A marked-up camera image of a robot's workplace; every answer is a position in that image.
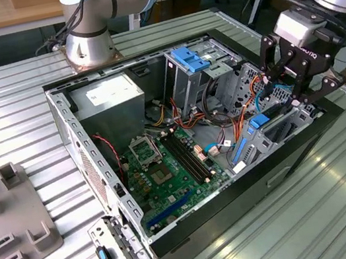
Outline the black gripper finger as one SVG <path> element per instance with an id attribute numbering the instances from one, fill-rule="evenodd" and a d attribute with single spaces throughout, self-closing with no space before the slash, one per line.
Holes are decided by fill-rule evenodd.
<path id="1" fill-rule="evenodd" d="M 263 74 L 263 82 L 274 82 L 285 71 L 292 76 L 303 77 L 303 66 L 298 61 L 299 49 L 276 34 L 267 34 L 261 37 L 260 67 Z"/>
<path id="2" fill-rule="evenodd" d="M 309 88 L 312 78 L 307 77 L 310 68 L 310 61 L 303 61 L 299 70 L 296 72 L 293 91 L 291 93 L 292 99 L 290 101 L 291 105 L 294 107 L 298 107 L 302 104 L 312 104 L 346 83 L 346 78 L 343 75 L 334 71 L 332 67 L 329 67 L 321 79 L 320 87 L 316 90 L 312 90 Z"/>

